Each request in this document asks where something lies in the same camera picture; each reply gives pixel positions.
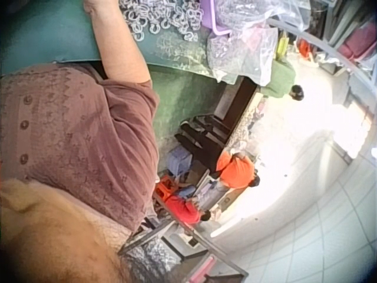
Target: yellow item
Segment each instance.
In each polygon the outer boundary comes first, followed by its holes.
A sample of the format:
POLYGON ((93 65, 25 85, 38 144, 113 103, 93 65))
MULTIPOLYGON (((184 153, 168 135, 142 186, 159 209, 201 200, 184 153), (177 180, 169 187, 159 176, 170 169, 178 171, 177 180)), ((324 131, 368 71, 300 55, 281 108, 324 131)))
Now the yellow item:
POLYGON ((279 42, 277 43, 276 53, 275 53, 275 59, 279 59, 285 56, 288 49, 288 43, 289 43, 289 37, 287 36, 287 33, 284 31, 282 33, 282 36, 279 38, 279 42))

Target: green table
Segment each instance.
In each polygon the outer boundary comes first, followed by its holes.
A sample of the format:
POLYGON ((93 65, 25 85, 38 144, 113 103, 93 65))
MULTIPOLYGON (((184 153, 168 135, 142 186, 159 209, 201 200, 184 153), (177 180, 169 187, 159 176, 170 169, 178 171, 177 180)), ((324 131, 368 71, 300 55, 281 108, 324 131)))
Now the green table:
MULTIPOLYGON (((138 46, 148 64, 212 77, 206 56, 208 29, 199 31, 198 42, 184 41, 175 28, 157 35, 144 32, 138 46)), ((100 59, 82 0, 33 0, 2 28, 1 37, 2 74, 39 63, 100 59)), ((223 81, 234 84, 236 77, 228 75, 223 81)))

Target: black pants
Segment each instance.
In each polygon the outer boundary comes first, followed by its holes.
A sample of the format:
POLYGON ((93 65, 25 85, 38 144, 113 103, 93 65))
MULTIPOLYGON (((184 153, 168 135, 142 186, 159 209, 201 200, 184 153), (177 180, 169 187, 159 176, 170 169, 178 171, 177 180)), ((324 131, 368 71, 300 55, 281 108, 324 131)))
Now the black pants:
POLYGON ((223 147, 206 137, 204 133, 191 128, 189 124, 183 124, 181 129, 199 143, 200 147, 196 146, 182 134, 176 134, 176 139, 193 155, 193 159, 200 161, 201 164, 210 169, 210 174, 214 173, 216 171, 217 159, 219 159, 223 147))

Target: hand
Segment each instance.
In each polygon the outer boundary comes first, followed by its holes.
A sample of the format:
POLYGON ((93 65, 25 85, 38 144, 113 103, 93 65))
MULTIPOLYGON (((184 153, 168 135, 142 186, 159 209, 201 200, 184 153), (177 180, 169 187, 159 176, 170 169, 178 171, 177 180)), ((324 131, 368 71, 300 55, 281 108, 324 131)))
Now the hand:
POLYGON ((112 10, 114 8, 119 9, 118 0, 83 0, 84 10, 88 14, 97 12, 99 10, 112 10))

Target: person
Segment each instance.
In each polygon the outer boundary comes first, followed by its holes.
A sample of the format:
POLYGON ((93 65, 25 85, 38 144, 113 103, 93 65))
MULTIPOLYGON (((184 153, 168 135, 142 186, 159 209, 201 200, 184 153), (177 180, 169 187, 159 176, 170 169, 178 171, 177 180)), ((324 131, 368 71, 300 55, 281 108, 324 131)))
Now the person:
POLYGON ((233 189, 247 186, 258 186, 260 178, 255 174, 254 164, 248 156, 241 153, 231 155, 223 147, 205 135, 183 123, 181 129, 189 134, 196 143, 192 143, 186 136, 176 134, 176 139, 210 170, 214 179, 220 178, 223 186, 233 189))
POLYGON ((292 99, 301 101, 304 92, 301 86, 295 84, 296 71, 284 57, 272 61, 271 80, 268 85, 260 88, 260 93, 266 97, 282 98, 286 94, 292 99))
POLYGON ((209 210, 199 208, 198 197, 192 197, 196 188, 187 186, 171 195, 166 200, 166 206, 179 220, 189 225, 197 224, 200 221, 208 221, 211 218, 209 210))
POLYGON ((146 268, 119 254, 99 229, 101 217, 57 191, 36 181, 2 182, 1 282, 176 282, 158 261, 146 268))
POLYGON ((1 78, 1 178, 67 191, 131 232, 150 202, 158 97, 117 0, 83 0, 107 79, 85 64, 1 78))
POLYGON ((118 255, 98 217, 57 197, 69 193, 127 237, 144 217, 157 171, 158 97, 147 64, 117 0, 83 2, 107 79, 85 64, 1 78, 1 261, 21 282, 167 282, 153 266, 118 255), (38 193, 36 181, 49 190, 38 193))
POLYGON ((230 155, 227 151, 223 151, 217 161, 216 173, 224 186, 233 189, 256 187, 260 183, 254 163, 241 152, 230 155))

